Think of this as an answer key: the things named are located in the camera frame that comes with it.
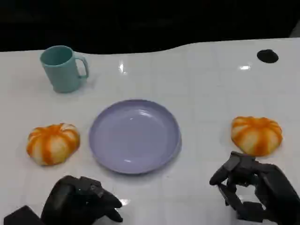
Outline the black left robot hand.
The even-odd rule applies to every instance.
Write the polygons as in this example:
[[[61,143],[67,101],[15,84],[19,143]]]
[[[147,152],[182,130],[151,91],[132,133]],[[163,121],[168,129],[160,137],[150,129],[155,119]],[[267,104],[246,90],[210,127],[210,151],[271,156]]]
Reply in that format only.
[[[92,225],[102,217],[122,223],[117,209],[121,201],[102,187],[100,181],[70,175],[52,188],[41,214],[46,225]]]

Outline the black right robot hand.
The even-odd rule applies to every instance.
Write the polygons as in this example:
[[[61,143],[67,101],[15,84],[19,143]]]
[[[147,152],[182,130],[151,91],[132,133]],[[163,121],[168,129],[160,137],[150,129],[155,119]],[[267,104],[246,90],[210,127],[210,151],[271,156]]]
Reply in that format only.
[[[278,225],[300,223],[300,197],[274,164],[263,164],[255,157],[233,151],[209,184],[218,187],[225,204],[236,211],[239,220],[259,223],[268,220]],[[255,187],[259,202],[243,202],[237,196],[237,186],[249,185]]]

